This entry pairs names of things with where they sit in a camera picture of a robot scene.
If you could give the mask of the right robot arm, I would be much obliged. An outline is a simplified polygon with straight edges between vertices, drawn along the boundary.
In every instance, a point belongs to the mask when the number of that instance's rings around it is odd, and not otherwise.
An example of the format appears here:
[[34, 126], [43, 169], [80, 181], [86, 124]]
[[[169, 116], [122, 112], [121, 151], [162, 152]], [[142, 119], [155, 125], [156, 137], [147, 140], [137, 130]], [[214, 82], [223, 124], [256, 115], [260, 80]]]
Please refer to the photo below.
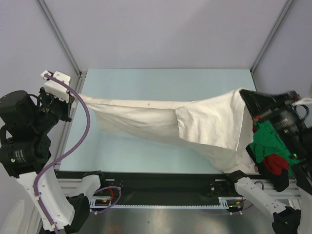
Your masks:
[[269, 95], [241, 90], [240, 95], [253, 119], [253, 142], [247, 152], [277, 192], [284, 191], [294, 178], [303, 205], [295, 209], [274, 200], [264, 192], [263, 182], [252, 182], [240, 170], [227, 175], [225, 191], [241, 195], [271, 217], [276, 234], [311, 233], [312, 129], [297, 109], [303, 107], [309, 114], [312, 99], [295, 91]]

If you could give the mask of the cream white t shirt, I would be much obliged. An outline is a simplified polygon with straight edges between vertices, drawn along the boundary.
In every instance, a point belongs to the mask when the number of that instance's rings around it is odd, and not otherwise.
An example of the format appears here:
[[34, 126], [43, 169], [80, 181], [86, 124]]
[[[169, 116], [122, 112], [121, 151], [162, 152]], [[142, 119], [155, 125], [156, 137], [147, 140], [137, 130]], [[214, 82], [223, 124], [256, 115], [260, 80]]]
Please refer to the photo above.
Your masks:
[[82, 96], [102, 130], [188, 146], [218, 170], [253, 172], [246, 148], [253, 141], [253, 121], [240, 89], [191, 102], [120, 100]]

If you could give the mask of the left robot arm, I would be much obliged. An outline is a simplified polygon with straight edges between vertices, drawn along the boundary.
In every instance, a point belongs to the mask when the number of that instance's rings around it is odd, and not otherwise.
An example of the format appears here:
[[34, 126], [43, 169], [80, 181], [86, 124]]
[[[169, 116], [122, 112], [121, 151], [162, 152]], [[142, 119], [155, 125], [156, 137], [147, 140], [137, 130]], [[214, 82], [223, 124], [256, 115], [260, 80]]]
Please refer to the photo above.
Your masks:
[[90, 215], [94, 193], [104, 194], [108, 183], [101, 172], [86, 173], [80, 185], [65, 196], [51, 160], [49, 131], [59, 122], [70, 122], [71, 106], [77, 94], [65, 89], [53, 94], [41, 88], [35, 96], [24, 90], [0, 99], [0, 161], [30, 195], [43, 221], [46, 233], [77, 233]]

